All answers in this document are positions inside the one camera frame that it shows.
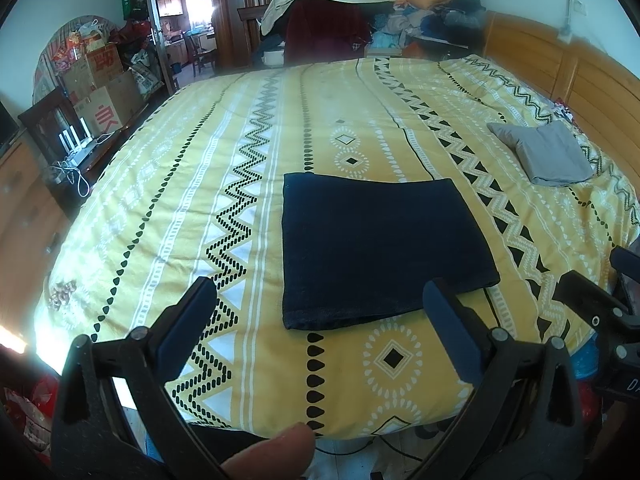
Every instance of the wooden dresser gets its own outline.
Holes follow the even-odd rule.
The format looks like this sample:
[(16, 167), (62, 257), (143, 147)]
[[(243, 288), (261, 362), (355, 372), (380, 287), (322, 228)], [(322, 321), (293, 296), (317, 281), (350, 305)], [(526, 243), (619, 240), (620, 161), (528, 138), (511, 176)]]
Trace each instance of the wooden dresser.
[(19, 137), (0, 158), (0, 326), (28, 344), (44, 277), (69, 224)]

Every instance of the kitchen cabinet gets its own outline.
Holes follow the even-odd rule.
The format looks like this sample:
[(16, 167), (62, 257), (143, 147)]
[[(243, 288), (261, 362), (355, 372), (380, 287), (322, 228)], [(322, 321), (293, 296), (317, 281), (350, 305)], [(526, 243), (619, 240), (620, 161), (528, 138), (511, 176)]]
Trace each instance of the kitchen cabinet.
[(168, 44), (166, 46), (166, 54), (169, 57), (169, 65), (180, 63), (180, 66), (184, 66), (189, 62), (187, 45), (184, 43), (184, 40)]
[(158, 0), (158, 12), (163, 16), (180, 16), (184, 14), (182, 0)]

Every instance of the screw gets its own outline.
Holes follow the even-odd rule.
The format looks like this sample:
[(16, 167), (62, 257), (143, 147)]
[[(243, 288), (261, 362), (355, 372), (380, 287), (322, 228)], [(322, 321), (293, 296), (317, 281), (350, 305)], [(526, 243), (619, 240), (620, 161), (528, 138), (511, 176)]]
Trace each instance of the screw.
[(149, 329), (146, 326), (137, 326), (130, 333), (129, 337), (134, 341), (143, 340), (149, 333)]
[(561, 337), (553, 336), (551, 338), (551, 346), (556, 350), (562, 350), (564, 348), (564, 340)]
[(624, 359), (626, 357), (626, 348), (623, 347), (622, 345), (616, 346), (616, 355), (620, 359)]
[(491, 330), (491, 336), (496, 341), (507, 341), (509, 333), (503, 328), (494, 328)]
[(87, 334), (82, 334), (79, 335), (78, 337), (76, 337), (74, 339), (74, 346), (76, 348), (82, 348), (85, 344), (87, 344), (89, 341), (91, 341), (89, 339), (89, 336)]

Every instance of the dark blue towel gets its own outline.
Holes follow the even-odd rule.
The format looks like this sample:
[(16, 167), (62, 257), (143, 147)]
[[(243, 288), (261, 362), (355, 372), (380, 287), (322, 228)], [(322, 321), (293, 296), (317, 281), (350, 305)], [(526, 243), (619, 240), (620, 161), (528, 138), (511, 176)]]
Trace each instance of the dark blue towel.
[(433, 278), (457, 294), (500, 282), (482, 231), (448, 179), (286, 174), (282, 245), (286, 328), (328, 330), (420, 310)]

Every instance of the wooden headboard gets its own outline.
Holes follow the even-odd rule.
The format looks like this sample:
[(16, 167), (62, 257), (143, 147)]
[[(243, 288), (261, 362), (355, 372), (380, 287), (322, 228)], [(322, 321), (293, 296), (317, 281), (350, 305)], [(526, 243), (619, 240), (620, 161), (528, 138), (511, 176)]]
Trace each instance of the wooden headboard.
[(557, 29), (524, 18), (492, 12), (485, 36), (483, 55), (567, 103), (640, 192), (640, 80), (584, 40), (563, 43)]

